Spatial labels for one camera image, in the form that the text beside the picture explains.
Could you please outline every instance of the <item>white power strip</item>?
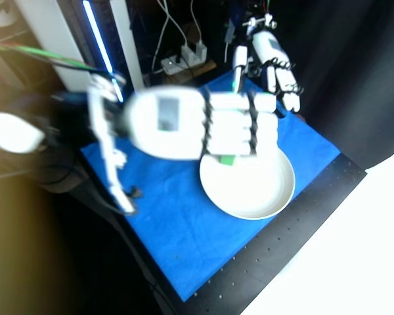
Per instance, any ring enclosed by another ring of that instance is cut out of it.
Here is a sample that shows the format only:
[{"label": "white power strip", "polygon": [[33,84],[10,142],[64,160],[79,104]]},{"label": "white power strip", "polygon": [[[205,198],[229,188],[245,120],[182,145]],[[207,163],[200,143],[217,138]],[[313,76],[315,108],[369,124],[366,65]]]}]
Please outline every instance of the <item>white power strip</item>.
[{"label": "white power strip", "polygon": [[183,47],[181,52],[182,57],[179,62],[176,62],[175,60],[177,55],[161,60],[161,67],[167,75],[174,75],[182,71],[188,71],[188,67],[193,68],[206,62],[207,48],[203,44],[198,44],[198,52],[200,56],[192,52],[188,47]]}]

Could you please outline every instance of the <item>blue tablecloth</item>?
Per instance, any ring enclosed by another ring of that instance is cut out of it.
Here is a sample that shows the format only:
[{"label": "blue tablecloth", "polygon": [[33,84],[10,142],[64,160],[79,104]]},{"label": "blue tablecloth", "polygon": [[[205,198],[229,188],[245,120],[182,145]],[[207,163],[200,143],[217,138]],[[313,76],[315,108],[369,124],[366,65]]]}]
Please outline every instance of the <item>blue tablecloth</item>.
[{"label": "blue tablecloth", "polygon": [[[207,85],[211,91],[230,91],[229,73]],[[245,90],[258,88],[246,81]],[[278,145],[291,161],[296,197],[338,154],[339,150],[296,116],[279,122]],[[118,138],[128,163],[118,176],[126,190],[138,186],[139,213],[127,217],[162,272],[183,301],[215,274],[273,218],[242,220],[217,208],[200,183],[199,161],[165,161],[141,152]],[[82,149],[107,186],[98,144]]]}]

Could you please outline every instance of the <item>black curtain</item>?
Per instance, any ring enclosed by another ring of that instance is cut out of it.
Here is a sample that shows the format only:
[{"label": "black curtain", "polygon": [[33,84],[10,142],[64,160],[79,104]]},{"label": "black curtain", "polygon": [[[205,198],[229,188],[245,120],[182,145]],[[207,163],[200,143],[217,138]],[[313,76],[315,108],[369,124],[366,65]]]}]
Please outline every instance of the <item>black curtain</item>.
[{"label": "black curtain", "polygon": [[275,1],[301,113],[363,168],[394,153],[394,0]]}]

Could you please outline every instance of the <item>white bowl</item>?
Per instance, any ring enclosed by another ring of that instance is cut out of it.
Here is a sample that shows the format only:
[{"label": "white bowl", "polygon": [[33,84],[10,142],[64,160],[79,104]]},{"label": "white bowl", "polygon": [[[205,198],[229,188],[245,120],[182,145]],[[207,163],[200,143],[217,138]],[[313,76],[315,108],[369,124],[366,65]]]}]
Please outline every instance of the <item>white bowl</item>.
[{"label": "white bowl", "polygon": [[236,157],[233,165],[204,155],[200,163],[204,191],[216,206],[237,218],[277,215],[292,199],[296,180],[289,159],[276,150],[268,157]]}]

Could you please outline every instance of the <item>gray panel on robotic hand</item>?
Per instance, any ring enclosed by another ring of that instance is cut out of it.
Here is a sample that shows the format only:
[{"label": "gray panel on robotic hand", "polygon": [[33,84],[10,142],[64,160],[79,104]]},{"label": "gray panel on robotic hand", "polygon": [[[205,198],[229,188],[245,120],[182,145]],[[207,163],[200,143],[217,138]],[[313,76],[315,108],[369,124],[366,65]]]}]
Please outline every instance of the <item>gray panel on robotic hand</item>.
[{"label": "gray panel on robotic hand", "polygon": [[365,175],[340,154],[191,298],[174,299],[178,314],[240,314]]}]

